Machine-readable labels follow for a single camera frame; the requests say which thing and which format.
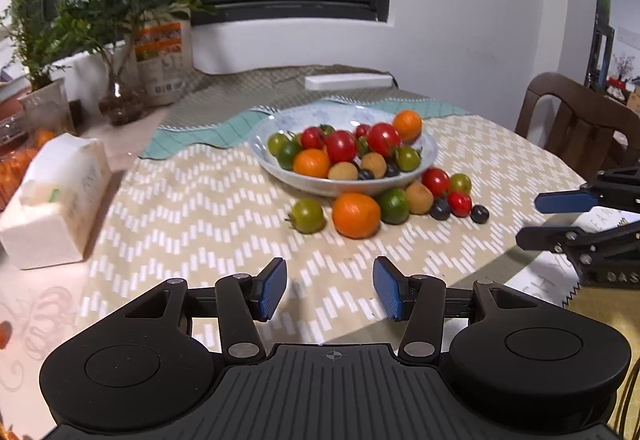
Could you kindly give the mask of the green tomato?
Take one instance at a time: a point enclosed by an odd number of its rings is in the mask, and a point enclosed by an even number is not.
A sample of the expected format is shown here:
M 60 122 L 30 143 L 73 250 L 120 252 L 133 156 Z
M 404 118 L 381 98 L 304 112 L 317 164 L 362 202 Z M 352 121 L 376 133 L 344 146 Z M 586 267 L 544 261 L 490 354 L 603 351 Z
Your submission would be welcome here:
M 314 234 L 322 231 L 326 226 L 326 216 L 322 206 L 314 199 L 297 201 L 288 212 L 286 220 L 302 234 Z
M 400 188 L 388 189 L 376 198 L 383 223 L 401 225 L 410 216 L 409 199 Z
M 453 174 L 449 179 L 449 191 L 470 195 L 472 191 L 472 180 L 465 174 Z

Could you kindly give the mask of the small red tomato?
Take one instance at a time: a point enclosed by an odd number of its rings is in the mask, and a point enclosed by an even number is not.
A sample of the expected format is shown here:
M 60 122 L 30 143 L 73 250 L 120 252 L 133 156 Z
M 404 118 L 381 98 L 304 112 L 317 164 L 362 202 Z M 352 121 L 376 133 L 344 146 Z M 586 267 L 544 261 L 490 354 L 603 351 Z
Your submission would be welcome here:
M 450 207 L 450 212 L 459 218 L 466 218 L 472 212 L 473 201 L 472 197 L 468 193 L 460 191 L 451 191 L 448 194 L 447 202 Z

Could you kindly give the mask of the orange tangerine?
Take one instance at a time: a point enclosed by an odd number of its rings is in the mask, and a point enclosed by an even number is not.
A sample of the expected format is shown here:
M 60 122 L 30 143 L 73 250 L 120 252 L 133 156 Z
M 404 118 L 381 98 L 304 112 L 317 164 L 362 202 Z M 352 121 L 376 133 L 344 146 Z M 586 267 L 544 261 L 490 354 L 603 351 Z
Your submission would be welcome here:
M 365 194 L 344 193 L 332 204 L 332 220 L 335 230 L 344 237 L 368 239 L 378 232 L 381 208 Z
M 396 129 L 402 142 L 411 143 L 421 135 L 423 123 L 418 112 L 404 110 L 395 115 L 393 127 Z
M 326 151 L 311 148 L 296 154 L 293 171 L 299 175 L 325 179 L 329 175 L 331 166 L 331 160 Z

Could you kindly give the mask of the large red tomato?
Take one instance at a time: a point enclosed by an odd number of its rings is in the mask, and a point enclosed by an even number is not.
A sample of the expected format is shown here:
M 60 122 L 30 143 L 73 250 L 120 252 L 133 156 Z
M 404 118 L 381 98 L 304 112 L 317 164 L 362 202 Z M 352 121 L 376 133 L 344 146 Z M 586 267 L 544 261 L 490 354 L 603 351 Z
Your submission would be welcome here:
M 367 143 L 370 151 L 390 159 L 401 146 L 401 138 L 392 124 L 376 123 L 368 130 Z

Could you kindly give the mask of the brown wooden chair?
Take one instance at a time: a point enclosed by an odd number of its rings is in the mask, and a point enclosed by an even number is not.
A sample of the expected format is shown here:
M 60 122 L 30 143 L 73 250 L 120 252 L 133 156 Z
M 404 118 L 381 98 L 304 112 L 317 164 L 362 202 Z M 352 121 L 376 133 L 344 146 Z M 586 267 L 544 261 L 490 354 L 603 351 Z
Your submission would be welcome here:
M 560 73 L 542 73 L 529 83 L 515 134 L 528 136 L 544 97 L 560 101 L 544 150 L 580 177 L 591 180 L 598 171 L 638 164 L 639 115 Z

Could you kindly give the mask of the dark blueberry front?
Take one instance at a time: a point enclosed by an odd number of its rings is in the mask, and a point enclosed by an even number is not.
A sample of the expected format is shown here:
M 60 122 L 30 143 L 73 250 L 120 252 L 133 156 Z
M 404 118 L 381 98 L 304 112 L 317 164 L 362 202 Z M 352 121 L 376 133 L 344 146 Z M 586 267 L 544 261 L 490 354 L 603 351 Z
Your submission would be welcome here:
M 487 223 L 489 220 L 490 212 L 486 206 L 477 204 L 472 207 L 470 217 L 474 223 L 484 225 L 484 223 Z

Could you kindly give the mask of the patterned beige tablecloth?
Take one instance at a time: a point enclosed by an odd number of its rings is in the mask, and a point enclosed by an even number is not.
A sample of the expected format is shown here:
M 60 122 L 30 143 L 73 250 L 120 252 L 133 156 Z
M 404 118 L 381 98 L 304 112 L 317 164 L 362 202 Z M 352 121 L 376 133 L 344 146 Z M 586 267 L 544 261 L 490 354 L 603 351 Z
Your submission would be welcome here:
M 81 327 L 168 278 L 209 286 L 233 273 L 256 272 L 274 257 L 288 264 L 288 289 L 276 315 L 259 329 L 276 342 L 398 342 L 374 295 L 371 266 L 386 256 L 406 273 L 449 285 L 479 278 L 506 282 L 616 327 L 639 342 L 635 291 L 583 289 L 570 264 L 515 244 L 539 225 L 534 198 L 573 189 L 576 173 L 557 156 L 484 117 L 396 88 L 311 93 L 301 68 L 191 76 L 191 93 L 163 122 L 117 128 L 105 143 L 122 181 L 93 246 L 78 310 Z M 436 166 L 468 176 L 486 223 L 427 215 L 433 197 L 418 175 L 381 194 L 319 197 L 285 185 L 262 168 L 247 145 L 253 128 L 297 107 L 293 134 L 329 121 L 349 130 L 356 104 L 378 116 L 410 110 L 438 147 Z

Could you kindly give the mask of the blue white porcelain bowl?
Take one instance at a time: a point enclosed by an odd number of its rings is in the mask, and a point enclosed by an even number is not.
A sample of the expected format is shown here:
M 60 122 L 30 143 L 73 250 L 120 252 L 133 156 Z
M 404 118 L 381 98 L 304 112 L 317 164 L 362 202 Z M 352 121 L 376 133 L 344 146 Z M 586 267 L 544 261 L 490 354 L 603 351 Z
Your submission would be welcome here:
M 311 104 L 260 122 L 250 151 L 273 178 L 322 197 L 371 197 L 403 188 L 435 164 L 438 145 L 419 125 L 402 140 L 393 116 L 369 107 Z

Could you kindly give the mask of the white tissue pack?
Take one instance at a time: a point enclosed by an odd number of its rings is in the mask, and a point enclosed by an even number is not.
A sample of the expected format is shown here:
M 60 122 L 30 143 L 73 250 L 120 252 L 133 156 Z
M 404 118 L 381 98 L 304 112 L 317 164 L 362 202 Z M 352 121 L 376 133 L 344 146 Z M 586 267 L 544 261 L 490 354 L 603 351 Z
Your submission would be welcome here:
M 99 139 L 48 141 L 1 215 L 1 245 L 22 270 L 80 263 L 111 181 Z

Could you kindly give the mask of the white flat box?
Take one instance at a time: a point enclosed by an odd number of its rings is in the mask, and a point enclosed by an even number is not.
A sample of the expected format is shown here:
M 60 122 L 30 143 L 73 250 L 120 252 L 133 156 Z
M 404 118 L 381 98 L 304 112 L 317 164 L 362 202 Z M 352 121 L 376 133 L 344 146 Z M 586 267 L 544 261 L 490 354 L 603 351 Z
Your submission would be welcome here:
M 344 73 L 309 75 L 305 78 L 305 89 L 314 92 L 335 92 L 335 90 L 352 90 L 368 88 L 390 88 L 394 79 L 389 74 L 378 73 Z

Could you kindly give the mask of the orange white paper bag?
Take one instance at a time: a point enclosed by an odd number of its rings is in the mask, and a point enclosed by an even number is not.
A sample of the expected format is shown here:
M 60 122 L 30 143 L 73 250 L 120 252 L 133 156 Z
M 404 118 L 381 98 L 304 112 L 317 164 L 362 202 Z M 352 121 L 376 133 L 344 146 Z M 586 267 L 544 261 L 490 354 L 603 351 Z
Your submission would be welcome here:
M 134 45 L 138 74 L 150 107 L 176 102 L 193 69 L 191 23 L 167 19 L 146 24 Z

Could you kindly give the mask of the green leafy potted plant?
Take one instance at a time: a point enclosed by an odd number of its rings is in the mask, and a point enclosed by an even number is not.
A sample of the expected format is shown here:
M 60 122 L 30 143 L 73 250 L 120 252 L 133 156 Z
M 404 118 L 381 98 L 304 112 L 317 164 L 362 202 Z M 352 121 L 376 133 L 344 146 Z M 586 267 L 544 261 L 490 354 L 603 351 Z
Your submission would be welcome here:
M 145 26 L 215 11 L 205 0 L 59 0 L 53 25 L 61 37 L 61 54 L 88 52 L 101 58 L 106 87 L 99 109 L 112 125 L 122 126 L 145 111 L 146 91 L 127 72 Z

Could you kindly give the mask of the small thin-leaf potted plant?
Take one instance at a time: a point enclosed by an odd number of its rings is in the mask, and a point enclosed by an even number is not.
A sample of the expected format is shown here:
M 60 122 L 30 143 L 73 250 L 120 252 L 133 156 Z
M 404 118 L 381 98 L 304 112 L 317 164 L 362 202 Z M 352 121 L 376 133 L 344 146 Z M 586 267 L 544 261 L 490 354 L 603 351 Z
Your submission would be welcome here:
M 52 102 L 54 93 L 61 94 L 67 131 L 76 133 L 66 99 L 63 81 L 55 80 L 52 74 L 65 69 L 56 64 L 63 50 L 63 36 L 52 21 L 48 21 L 39 7 L 40 0 L 8 0 L 2 11 L 1 27 L 12 46 L 11 62 L 19 64 L 25 72 L 30 86 L 29 97 L 44 96 Z

